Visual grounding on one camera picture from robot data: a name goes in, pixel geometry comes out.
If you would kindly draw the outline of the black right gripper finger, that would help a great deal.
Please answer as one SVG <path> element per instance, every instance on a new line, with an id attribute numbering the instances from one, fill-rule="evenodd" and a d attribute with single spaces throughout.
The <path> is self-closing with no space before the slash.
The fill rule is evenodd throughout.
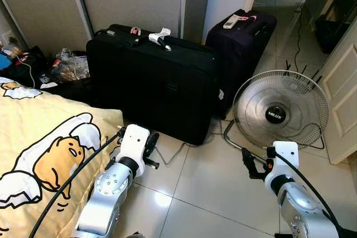
<path id="1" fill-rule="evenodd" d="M 248 177 L 250 179 L 264 180 L 264 173 L 258 172 L 257 165 L 255 165 L 255 156 L 248 149 L 242 148 L 242 161 L 248 170 Z"/>

